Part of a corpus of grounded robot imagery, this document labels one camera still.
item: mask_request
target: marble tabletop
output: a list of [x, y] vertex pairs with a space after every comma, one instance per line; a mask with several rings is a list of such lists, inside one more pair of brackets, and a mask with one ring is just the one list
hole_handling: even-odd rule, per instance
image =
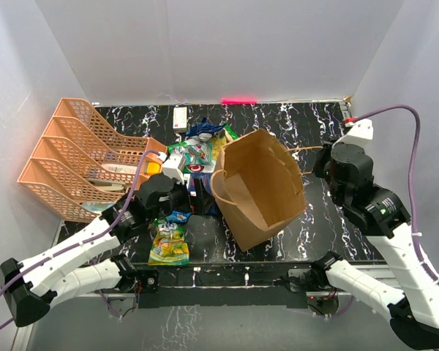
[[[164, 145], [181, 140], [173, 132], [174, 106], [99, 107], [98, 111], [115, 129], [126, 135], [155, 137]], [[237, 135], [265, 129], [288, 148], [320, 145], [331, 135], [344, 131], [339, 102], [292, 102], [255, 105], [191, 105], [189, 122], [207, 117], [211, 123], [229, 123]], [[303, 171], [312, 169], [315, 151], [292, 153]], [[343, 216], [329, 197], [325, 182], [304, 175], [306, 210], [284, 230], [266, 242], [242, 252], [223, 218], [191, 216], [184, 224], [190, 249], [190, 262], [306, 263], [328, 250], [350, 261], [382, 260], [381, 255]], [[65, 222], [59, 235], [64, 240], [82, 229], [84, 223]], [[119, 248], [106, 252], [99, 260], [126, 254], [133, 263], [148, 260], [154, 232], [141, 233]]]

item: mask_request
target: perforated basket side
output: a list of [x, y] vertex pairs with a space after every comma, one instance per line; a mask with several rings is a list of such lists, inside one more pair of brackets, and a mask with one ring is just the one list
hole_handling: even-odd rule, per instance
[[64, 129], [64, 134], [92, 159], [99, 163], [112, 162], [125, 165], [137, 165], [143, 150], [127, 151], [112, 150], [94, 133], [73, 117], [54, 117], [57, 124]]
[[99, 139], [114, 150], [128, 148], [145, 151], [147, 139], [119, 134], [94, 107], [84, 99], [63, 98], [56, 116], [72, 116], [82, 121]]
[[[62, 159], [68, 164], [69, 168], [82, 178], [123, 181], [127, 185], [132, 184], [135, 179], [133, 174], [117, 173], [106, 170], [102, 165], [94, 161], [88, 154], [78, 148], [74, 142], [65, 137], [42, 137], [42, 140], [46, 143], [50, 143], [61, 155]], [[117, 163], [116, 159], [108, 159], [108, 162]], [[147, 176], [140, 175], [137, 189], [140, 184], [146, 180], [148, 180]]]
[[120, 199], [122, 193], [104, 192], [87, 180], [81, 178], [67, 166], [55, 159], [31, 159], [38, 162], [48, 173], [67, 190], [76, 203], [100, 201], [114, 203]]
[[22, 184], [65, 221], [90, 222], [98, 216], [46, 184], [32, 182], [22, 182]]

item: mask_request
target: peach stacked bin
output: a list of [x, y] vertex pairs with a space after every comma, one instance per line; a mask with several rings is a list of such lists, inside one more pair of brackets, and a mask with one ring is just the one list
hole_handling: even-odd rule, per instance
[[[131, 173], [111, 172], [103, 164], [136, 166], [145, 150], [166, 152], [166, 147], [151, 137], [127, 137], [114, 128], [83, 99], [64, 98], [42, 133], [18, 182], [30, 189], [62, 219], [90, 222], [97, 213], [81, 204], [114, 203], [123, 192], [106, 192], [88, 178], [126, 184]], [[162, 163], [150, 154], [144, 162]], [[149, 179], [140, 174], [136, 189]]]

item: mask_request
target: paper bag handle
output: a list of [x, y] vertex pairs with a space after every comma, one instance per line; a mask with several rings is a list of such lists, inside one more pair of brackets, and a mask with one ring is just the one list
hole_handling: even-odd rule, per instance
[[230, 205], [237, 206], [237, 205], [236, 205], [235, 203], [233, 203], [232, 201], [229, 201], [229, 200], [223, 199], [222, 197], [220, 197], [220, 196], [217, 194], [217, 192], [214, 191], [213, 179], [214, 179], [214, 177], [216, 176], [216, 174], [218, 174], [219, 172], [224, 172], [224, 173], [228, 174], [228, 172], [226, 172], [225, 170], [217, 170], [217, 171], [215, 171], [215, 172], [211, 175], [210, 184], [211, 184], [211, 192], [213, 193], [213, 196], [219, 198], [221, 201], [224, 201], [225, 203], [229, 203]]
[[[323, 148], [323, 146], [304, 146], [304, 147], [301, 147], [301, 148], [289, 148], [285, 152], [300, 151], [300, 150], [314, 150], [314, 149], [321, 149], [321, 148]], [[302, 175], [311, 174], [311, 173], [312, 172], [301, 172]]]

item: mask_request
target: brown paper bag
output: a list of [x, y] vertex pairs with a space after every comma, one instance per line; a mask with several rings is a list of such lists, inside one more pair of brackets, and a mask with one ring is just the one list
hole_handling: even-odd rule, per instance
[[299, 166], [263, 129], [222, 147], [211, 190], [242, 251], [276, 235], [305, 209]]

